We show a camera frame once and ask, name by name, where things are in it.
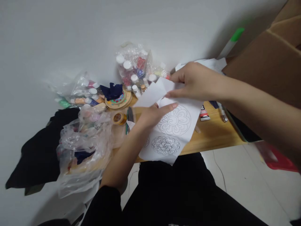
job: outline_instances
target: thread spool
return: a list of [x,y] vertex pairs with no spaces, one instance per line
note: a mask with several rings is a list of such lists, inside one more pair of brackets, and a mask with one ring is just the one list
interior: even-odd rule
[[126,114],[122,113],[122,112],[117,112],[114,117],[113,117],[113,123],[115,125],[124,125],[126,123]]

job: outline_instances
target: flower pattern drawing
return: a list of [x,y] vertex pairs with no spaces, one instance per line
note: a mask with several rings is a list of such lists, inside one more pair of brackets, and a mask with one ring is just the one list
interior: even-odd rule
[[180,143],[172,137],[156,137],[151,146],[155,152],[161,155],[172,155],[180,149]]
[[146,148],[149,144],[150,144],[150,137],[147,138],[143,147]]
[[162,133],[177,137],[187,132],[190,123],[189,112],[182,105],[178,105],[173,111],[164,115],[157,126]]

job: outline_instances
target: cable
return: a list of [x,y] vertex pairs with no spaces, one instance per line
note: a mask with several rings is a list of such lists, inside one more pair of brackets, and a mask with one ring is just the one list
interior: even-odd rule
[[222,173],[223,180],[224,180],[225,191],[226,191],[226,193],[227,193],[227,188],[226,188],[226,182],[225,182],[224,174],[223,174],[222,170],[220,169],[219,165],[218,165],[217,162],[216,162],[215,155],[214,155],[214,150],[212,150],[212,151],[213,151],[213,157],[214,157],[215,164],[217,165],[217,167],[219,168],[220,172]]

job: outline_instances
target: cardboard box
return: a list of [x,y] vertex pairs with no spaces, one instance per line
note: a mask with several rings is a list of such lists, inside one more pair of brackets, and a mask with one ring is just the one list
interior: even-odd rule
[[301,109],[300,50],[301,1],[289,0],[271,27],[253,40],[223,72]]

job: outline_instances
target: left hand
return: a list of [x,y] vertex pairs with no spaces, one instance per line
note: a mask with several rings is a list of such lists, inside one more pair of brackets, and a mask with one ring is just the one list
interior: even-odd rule
[[147,130],[152,129],[155,125],[159,123],[161,118],[166,115],[168,112],[171,112],[178,106],[178,103],[172,103],[161,108],[155,103],[149,108],[146,108],[138,122],[136,123],[136,127],[141,127]]

